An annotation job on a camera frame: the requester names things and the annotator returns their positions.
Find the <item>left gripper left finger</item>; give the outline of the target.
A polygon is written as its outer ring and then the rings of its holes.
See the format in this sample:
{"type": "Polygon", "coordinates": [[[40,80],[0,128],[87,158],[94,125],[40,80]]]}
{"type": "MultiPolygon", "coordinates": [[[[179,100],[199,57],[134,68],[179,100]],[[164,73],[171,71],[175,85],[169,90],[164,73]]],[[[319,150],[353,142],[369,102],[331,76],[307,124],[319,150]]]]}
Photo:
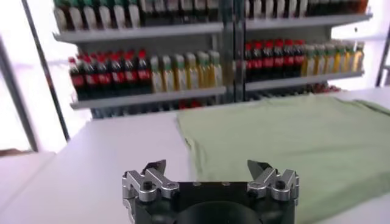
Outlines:
{"type": "Polygon", "coordinates": [[[122,203],[129,219],[136,220],[137,205],[151,205],[158,199],[173,200],[179,195],[180,185],[164,176],[166,160],[148,163],[139,173],[125,171],[122,175],[122,203]]]}

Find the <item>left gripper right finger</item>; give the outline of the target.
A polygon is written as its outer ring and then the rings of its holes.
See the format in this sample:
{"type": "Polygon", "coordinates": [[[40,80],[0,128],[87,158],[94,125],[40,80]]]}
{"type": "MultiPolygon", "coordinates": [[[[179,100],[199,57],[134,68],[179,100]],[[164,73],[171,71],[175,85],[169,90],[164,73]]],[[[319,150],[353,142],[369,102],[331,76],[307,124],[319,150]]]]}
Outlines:
{"type": "Polygon", "coordinates": [[[280,173],[268,163],[248,160],[247,166],[253,178],[247,183],[247,193],[256,199],[271,197],[275,201],[297,200],[299,176],[286,169],[280,173]]]}

